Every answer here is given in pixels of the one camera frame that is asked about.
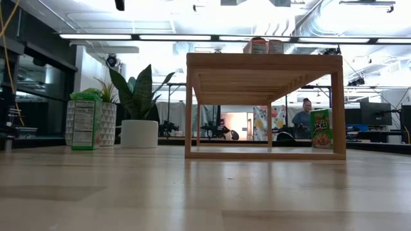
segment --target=computer monitor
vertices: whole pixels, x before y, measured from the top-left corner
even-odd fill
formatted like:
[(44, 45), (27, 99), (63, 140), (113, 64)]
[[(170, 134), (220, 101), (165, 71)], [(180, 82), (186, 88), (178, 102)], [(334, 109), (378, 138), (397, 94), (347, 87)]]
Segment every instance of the computer monitor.
[(391, 105), (389, 103), (360, 103), (362, 124), (392, 125)]
[(345, 123), (346, 124), (362, 124), (361, 109), (347, 108), (345, 110)]

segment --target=cereal box on table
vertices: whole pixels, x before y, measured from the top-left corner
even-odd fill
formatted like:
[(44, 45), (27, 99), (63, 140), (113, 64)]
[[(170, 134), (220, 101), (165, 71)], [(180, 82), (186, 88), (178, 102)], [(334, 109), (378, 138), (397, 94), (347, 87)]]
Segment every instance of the cereal box on table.
[(78, 94), (75, 100), (72, 150), (95, 150), (100, 145), (101, 99)]
[(313, 148), (333, 148), (333, 115), (331, 109), (311, 112)]

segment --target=glass window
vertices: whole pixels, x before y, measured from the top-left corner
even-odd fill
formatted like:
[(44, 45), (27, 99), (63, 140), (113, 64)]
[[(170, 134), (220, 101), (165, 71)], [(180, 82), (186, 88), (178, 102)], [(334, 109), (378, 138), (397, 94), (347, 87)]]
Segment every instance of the glass window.
[(28, 55), (20, 56), (17, 88), (65, 99), (70, 93), (66, 73)]
[(4, 77), (6, 76), (6, 69), (4, 68), (5, 60), (0, 58), (0, 85), (4, 82)]
[(33, 137), (63, 136), (66, 118), (66, 102), (47, 99), (33, 94), (17, 91), (16, 102), (21, 110), (25, 131), (21, 139)]

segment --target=person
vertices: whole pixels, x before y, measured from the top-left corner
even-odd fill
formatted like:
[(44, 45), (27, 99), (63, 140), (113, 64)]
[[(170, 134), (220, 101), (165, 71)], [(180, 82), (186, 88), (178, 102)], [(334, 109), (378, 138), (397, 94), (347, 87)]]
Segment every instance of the person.
[(302, 112), (297, 113), (292, 123), (295, 126), (296, 139), (310, 139), (311, 138), (311, 101), (305, 98), (302, 101)]

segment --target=yellow cable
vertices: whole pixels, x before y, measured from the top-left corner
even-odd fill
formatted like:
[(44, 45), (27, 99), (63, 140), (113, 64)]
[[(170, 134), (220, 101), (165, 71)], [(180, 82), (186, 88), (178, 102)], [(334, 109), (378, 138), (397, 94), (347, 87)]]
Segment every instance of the yellow cable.
[(404, 126), (404, 128), (405, 128), (405, 131), (407, 131), (407, 135), (408, 135), (408, 144), (411, 144), (411, 142), (410, 142), (410, 132), (408, 131), (408, 129), (407, 129), (407, 127), (406, 127), (406, 126)]
[(1, 36), (3, 36), (3, 34), (6, 32), (6, 29), (7, 29), (7, 26), (8, 26), (8, 24), (10, 23), (10, 21), (12, 20), (12, 17), (14, 16), (14, 13), (15, 13), (15, 11), (17, 10), (17, 8), (19, 7), (19, 3), (20, 3), (20, 0), (17, 0), (16, 2), (15, 2), (15, 6), (14, 6), (14, 8), (13, 8), (13, 11), (12, 11), (12, 13), (10, 14), (10, 16), (8, 17), (8, 19), (7, 19), (7, 21), (6, 21), (6, 24), (3, 26), (1, 26), (2, 27), (2, 30), (1, 30), (1, 32), (0, 32), (0, 37)]
[[(1, 21), (1, 27), (2, 27), (2, 29), (3, 29), (3, 30), (0, 32), (0, 37), (1, 37), (1, 36), (4, 34), (4, 32), (6, 31), (7, 26), (8, 26), (8, 23), (10, 22), (10, 19), (13, 17), (13, 15), (14, 15), (14, 13), (15, 13), (15, 10), (17, 9), (17, 7), (18, 7), (18, 5), (19, 5), (19, 1), (20, 1), (20, 0), (17, 0), (17, 2), (16, 2), (16, 4), (15, 4), (15, 7), (14, 7), (14, 9), (13, 9), (13, 12), (12, 12), (12, 14), (10, 14), (10, 16), (9, 16), (7, 22), (6, 22), (6, 25), (3, 24), (3, 9), (1, 8), (1, 5), (0, 5), (0, 21)], [(10, 62), (8, 61), (7, 44), (6, 44), (6, 37), (5, 37), (5, 36), (3, 36), (3, 43), (4, 43), (4, 54), (5, 54), (5, 56), (6, 56), (6, 64), (7, 64), (8, 77), (9, 77), (9, 79), (10, 79), (10, 86), (12, 87), (12, 92), (13, 92), (13, 94), (16, 94), (16, 91), (15, 91), (15, 89), (14, 89), (14, 84), (13, 84), (12, 72), (11, 72), (11, 70), (10, 70)], [(17, 104), (16, 100), (15, 100), (15, 107), (16, 107), (16, 109), (17, 109), (17, 113), (19, 114), (19, 119), (20, 119), (21, 125), (24, 126), (24, 122), (23, 122), (23, 119), (22, 119), (21, 113), (20, 113), (20, 108), (19, 108), (19, 105)]]

